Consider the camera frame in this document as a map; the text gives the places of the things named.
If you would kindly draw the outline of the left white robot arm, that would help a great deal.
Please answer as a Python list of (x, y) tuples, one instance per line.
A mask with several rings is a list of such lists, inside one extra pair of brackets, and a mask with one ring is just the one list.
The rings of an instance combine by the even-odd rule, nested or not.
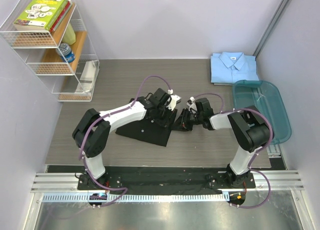
[(103, 165), (102, 152), (109, 134), (115, 132), (165, 147), (180, 101), (181, 97), (172, 90), (158, 88), (155, 93), (131, 99), (129, 104), (113, 110), (87, 110), (73, 131), (72, 138), (80, 149), (80, 159), (83, 160), (89, 184), (97, 190), (121, 191), (121, 187), (109, 186)]

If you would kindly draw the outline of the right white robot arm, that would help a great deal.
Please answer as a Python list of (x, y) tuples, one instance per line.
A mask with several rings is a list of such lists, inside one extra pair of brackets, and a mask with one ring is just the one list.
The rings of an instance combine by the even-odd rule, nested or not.
[(273, 129), (267, 119), (254, 106), (225, 113), (214, 113), (207, 98), (190, 98), (171, 129), (191, 131), (202, 125), (213, 131), (231, 129), (238, 143), (237, 152), (226, 167), (225, 181), (233, 188), (243, 184), (258, 153), (273, 139)]

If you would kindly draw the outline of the black long sleeve shirt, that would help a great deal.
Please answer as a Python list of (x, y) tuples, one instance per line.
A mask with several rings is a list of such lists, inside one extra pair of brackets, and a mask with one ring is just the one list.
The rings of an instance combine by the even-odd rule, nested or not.
[(139, 141), (166, 147), (171, 134), (171, 125), (174, 123), (177, 112), (169, 118), (168, 126), (162, 127), (155, 120), (143, 119), (134, 121), (117, 128), (116, 134)]

